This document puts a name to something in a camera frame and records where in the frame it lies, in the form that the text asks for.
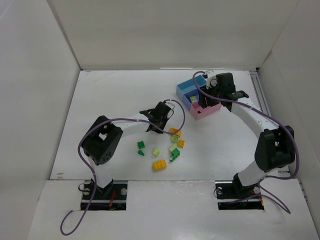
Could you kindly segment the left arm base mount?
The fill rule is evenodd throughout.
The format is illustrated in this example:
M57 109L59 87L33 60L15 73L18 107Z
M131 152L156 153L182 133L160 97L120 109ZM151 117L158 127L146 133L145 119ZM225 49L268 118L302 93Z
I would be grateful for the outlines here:
M113 181L105 189L97 187L92 201L89 203L94 190L94 182L85 181L78 186L82 193L80 209L89 211L125 211L127 208L127 181Z

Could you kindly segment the pale green small lego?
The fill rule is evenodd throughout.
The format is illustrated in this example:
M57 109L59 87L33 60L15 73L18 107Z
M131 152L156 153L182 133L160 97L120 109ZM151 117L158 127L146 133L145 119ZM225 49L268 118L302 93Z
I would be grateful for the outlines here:
M152 152L152 155L157 157L160 154L160 150L158 148L155 148Z

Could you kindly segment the pale green long lego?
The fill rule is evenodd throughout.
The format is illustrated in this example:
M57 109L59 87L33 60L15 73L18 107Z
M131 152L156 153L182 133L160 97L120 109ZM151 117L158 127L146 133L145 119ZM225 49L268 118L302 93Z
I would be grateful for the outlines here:
M169 148L169 151L172 152L174 149L177 148L177 144L174 143L170 148Z

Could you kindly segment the dark green stepped lego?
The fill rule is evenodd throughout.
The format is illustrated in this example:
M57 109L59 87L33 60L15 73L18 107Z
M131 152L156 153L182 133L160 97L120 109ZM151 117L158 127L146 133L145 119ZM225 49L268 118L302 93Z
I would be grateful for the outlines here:
M170 162L173 162L173 161L175 161L176 158L179 157L179 156L180 156L180 151L179 151L177 148L175 148L175 149L172 150L172 152L171 152L171 158L169 159L169 161L170 161Z

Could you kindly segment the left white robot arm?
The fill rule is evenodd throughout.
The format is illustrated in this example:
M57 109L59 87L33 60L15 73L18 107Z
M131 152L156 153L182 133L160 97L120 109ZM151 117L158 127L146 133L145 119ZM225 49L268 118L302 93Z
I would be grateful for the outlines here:
M97 185L99 195L105 198L112 191L113 179L99 166L111 160L121 138L149 131L161 134L173 113L172 104L160 101L155 108L142 110L127 118L115 118L111 121L101 115L95 120L81 147L95 172L96 179L91 182Z

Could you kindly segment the lime green lego brick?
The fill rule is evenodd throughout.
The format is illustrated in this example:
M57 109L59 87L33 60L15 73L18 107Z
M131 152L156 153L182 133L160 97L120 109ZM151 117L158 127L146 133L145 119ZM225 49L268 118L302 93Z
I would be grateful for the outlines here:
M173 134L173 135L171 136L171 141L172 141L173 143L177 143L177 142L179 141L179 138L180 138L179 135Z

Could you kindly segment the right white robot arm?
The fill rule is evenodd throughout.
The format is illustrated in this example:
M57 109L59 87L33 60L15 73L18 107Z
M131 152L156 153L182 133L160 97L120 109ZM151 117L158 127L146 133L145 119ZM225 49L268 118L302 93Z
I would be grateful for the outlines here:
M232 73L198 71L194 75L206 81L204 86L196 87L203 109L221 104L257 137L253 162L236 173L227 188L219 187L220 199L246 198L270 172L298 161L294 130L256 108L245 91L236 89Z

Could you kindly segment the pale green rounded lego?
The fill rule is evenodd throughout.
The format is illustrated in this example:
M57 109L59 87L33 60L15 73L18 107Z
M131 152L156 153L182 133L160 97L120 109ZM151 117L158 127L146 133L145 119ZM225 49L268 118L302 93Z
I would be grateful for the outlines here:
M195 102L197 102L197 98L195 96L191 96L190 101L191 101L191 103L195 103Z

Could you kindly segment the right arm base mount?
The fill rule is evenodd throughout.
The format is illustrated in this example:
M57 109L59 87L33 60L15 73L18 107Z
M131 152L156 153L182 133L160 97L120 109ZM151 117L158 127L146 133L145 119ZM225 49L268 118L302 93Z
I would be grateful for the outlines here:
M264 210L261 190L257 185L237 189L232 181L215 181L214 196L222 210Z

